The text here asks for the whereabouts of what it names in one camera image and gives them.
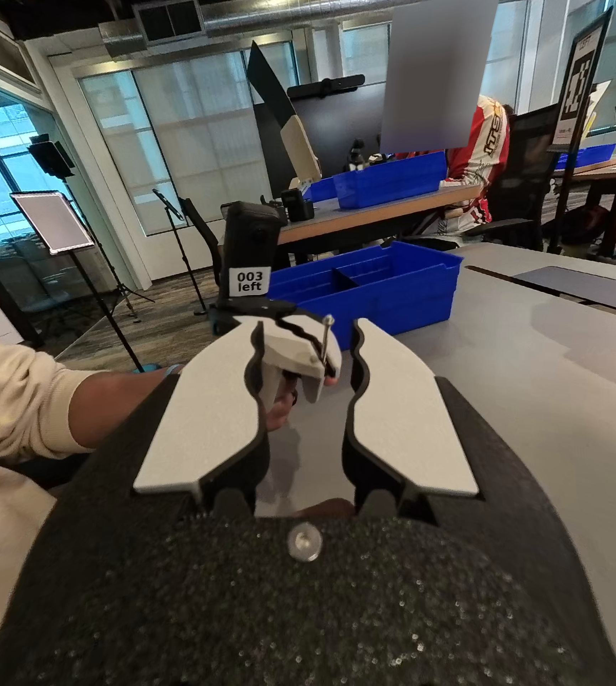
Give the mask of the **black office chair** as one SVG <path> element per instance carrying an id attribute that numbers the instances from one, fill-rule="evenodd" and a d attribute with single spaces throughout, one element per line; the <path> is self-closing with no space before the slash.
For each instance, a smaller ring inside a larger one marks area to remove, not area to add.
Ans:
<path id="1" fill-rule="evenodd" d="M 492 220 L 470 231 L 463 244 L 500 242 L 542 251 L 542 208 L 559 154 L 550 150 L 559 105 L 510 121 L 507 165 L 486 194 Z"/>

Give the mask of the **white board floor stand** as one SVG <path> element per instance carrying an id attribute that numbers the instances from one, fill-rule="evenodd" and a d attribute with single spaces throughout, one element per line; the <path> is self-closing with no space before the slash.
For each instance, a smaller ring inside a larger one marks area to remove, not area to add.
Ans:
<path id="1" fill-rule="evenodd" d="M 52 255 L 65 254 L 70 258 L 105 319 L 131 358 L 136 372 L 150 371 L 151 368 L 144 367 L 139 361 L 78 257 L 80 251 L 96 248 L 98 243 L 91 229 L 80 219 L 68 198 L 62 192 L 56 191 L 13 192 L 10 197 L 39 238 L 42 239 L 49 253 Z"/>

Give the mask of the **folded wooden board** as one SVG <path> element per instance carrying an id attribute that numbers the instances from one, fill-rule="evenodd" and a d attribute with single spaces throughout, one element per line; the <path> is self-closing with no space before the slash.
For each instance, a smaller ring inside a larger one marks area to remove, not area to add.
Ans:
<path id="1" fill-rule="evenodd" d="M 304 190 L 323 178 L 303 123 L 261 47 L 252 41 L 247 79 L 262 99 L 254 106 L 272 195 Z"/>

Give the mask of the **shallow blue plastic bin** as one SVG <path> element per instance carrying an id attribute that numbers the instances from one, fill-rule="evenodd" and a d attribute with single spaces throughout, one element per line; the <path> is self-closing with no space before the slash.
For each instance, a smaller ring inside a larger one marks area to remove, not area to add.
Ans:
<path id="1" fill-rule="evenodd" d="M 575 169 L 605 167 L 612 160 L 615 149 L 615 143 L 592 145 L 586 148 L 579 148 L 575 162 Z M 547 167 L 552 168 L 552 170 L 555 171 L 563 171 L 566 168 L 568 159 L 569 153 L 567 151 L 562 152 L 558 154 L 554 158 L 555 161 L 547 165 Z"/>

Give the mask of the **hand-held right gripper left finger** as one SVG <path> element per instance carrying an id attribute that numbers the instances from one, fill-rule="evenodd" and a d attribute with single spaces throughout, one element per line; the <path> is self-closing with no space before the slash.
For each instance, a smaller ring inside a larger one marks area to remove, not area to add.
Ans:
<path id="1" fill-rule="evenodd" d="M 254 497 L 269 468 L 262 390 L 262 322 L 216 339 L 178 376 L 133 483 L 139 494 Z"/>

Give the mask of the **metal ceiling duct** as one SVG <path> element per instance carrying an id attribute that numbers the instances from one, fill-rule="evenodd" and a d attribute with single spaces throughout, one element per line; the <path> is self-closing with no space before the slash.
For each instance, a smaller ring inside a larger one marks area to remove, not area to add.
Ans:
<path id="1" fill-rule="evenodd" d="M 126 1 L 107 1 L 112 21 L 98 24 L 101 41 L 113 58 L 157 45 L 147 44 L 132 10 L 122 16 Z M 199 1 L 205 36 L 218 38 L 258 34 L 271 28 L 299 28 L 361 14 L 391 13 L 401 1 Z"/>

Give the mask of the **blue divided bin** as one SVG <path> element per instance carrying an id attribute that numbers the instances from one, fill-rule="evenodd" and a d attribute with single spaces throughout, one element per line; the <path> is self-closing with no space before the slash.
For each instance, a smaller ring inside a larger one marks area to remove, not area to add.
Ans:
<path id="1" fill-rule="evenodd" d="M 268 297 L 332 315 L 332 331 L 346 350 L 358 318 L 389 335 L 448 320 L 462 261 L 451 252 L 393 242 L 274 272 Z"/>

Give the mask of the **wooden-edged table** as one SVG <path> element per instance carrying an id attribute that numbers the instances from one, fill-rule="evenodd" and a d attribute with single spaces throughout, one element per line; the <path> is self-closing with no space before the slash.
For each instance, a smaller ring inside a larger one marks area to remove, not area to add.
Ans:
<path id="1" fill-rule="evenodd" d="M 433 193 L 360 209 L 342 209 L 336 199 L 318 202 L 315 216 L 290 222 L 279 235 L 274 268 L 289 266 L 289 255 L 320 254 L 396 234 L 423 213 L 474 200 L 478 185 L 441 187 Z"/>

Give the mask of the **ceiling air vent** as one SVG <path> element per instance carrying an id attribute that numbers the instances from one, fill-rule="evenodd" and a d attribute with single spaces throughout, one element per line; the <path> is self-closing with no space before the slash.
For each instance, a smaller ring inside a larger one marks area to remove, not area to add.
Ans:
<path id="1" fill-rule="evenodd" d="M 132 5 L 147 44 L 160 45 L 205 36 L 198 1 L 144 1 Z"/>

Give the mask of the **sign on black pole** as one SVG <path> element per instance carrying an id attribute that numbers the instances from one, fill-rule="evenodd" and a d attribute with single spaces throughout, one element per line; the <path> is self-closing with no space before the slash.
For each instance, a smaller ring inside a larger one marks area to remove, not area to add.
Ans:
<path id="1" fill-rule="evenodd" d="M 549 146 L 549 151 L 566 153 L 566 166 L 561 177 L 560 194 L 547 248 L 549 254 L 560 253 L 562 223 L 587 122 L 589 98 L 613 11 L 612 6 L 607 7 L 602 15 L 576 34 L 572 41 L 555 129 Z"/>

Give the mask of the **long steel bolt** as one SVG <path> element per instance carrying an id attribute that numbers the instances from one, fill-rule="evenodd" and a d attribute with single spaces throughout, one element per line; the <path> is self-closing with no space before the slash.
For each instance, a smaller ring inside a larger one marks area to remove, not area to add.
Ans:
<path id="1" fill-rule="evenodd" d="M 324 367 L 324 372 L 327 377 L 334 377 L 334 372 L 332 370 L 332 366 L 330 363 L 329 359 L 329 341 L 330 341 L 330 332 L 332 329 L 332 326 L 334 324 L 334 317 L 329 313 L 325 315 L 322 320 L 322 336 L 321 336 L 321 344 L 320 344 L 320 353 L 325 353 L 327 356 L 327 362 Z"/>

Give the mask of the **person's left hand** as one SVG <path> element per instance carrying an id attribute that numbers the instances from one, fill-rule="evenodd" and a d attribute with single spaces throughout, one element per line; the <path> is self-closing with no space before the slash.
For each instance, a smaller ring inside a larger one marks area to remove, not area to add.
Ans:
<path id="1" fill-rule="evenodd" d="M 266 410 L 266 427 L 268 432 L 274 432 L 284 426 L 292 408 L 297 403 L 295 384 L 290 383 L 278 390 L 271 407 Z"/>

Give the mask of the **small blue plastic bin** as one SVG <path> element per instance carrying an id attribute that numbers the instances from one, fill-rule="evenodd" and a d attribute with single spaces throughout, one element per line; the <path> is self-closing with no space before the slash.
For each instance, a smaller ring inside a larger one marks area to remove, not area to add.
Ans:
<path id="1" fill-rule="evenodd" d="M 337 197 L 337 190 L 334 178 L 327 177 L 312 183 L 303 190 L 302 195 L 304 200 L 310 201 L 313 204 L 335 199 Z"/>

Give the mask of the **large blue plastic bin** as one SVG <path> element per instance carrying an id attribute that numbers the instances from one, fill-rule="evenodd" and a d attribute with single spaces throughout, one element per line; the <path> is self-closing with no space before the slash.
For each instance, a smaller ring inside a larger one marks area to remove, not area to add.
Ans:
<path id="1" fill-rule="evenodd" d="M 332 177 L 341 209 L 366 209 L 435 193 L 447 178 L 446 152 L 390 160 Z"/>

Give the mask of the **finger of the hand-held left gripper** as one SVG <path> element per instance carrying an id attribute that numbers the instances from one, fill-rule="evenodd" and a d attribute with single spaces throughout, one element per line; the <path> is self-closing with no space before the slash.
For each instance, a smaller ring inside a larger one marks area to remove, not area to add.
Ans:
<path id="1" fill-rule="evenodd" d="M 337 381 L 340 377 L 342 354 L 339 343 L 331 329 L 329 359 L 334 377 L 327 377 L 323 366 L 314 363 L 314 356 L 320 352 L 321 320 L 305 314 L 294 314 L 286 317 L 285 323 L 289 326 L 289 361 L 285 370 L 300 376 L 306 400 L 315 404 L 321 398 L 326 381 Z"/>
<path id="2" fill-rule="evenodd" d="M 264 354 L 261 364 L 262 388 L 259 396 L 266 414 L 282 384 L 282 373 L 290 372 L 285 370 L 289 361 L 289 329 L 281 327 L 279 322 L 265 322 L 262 330 Z"/>

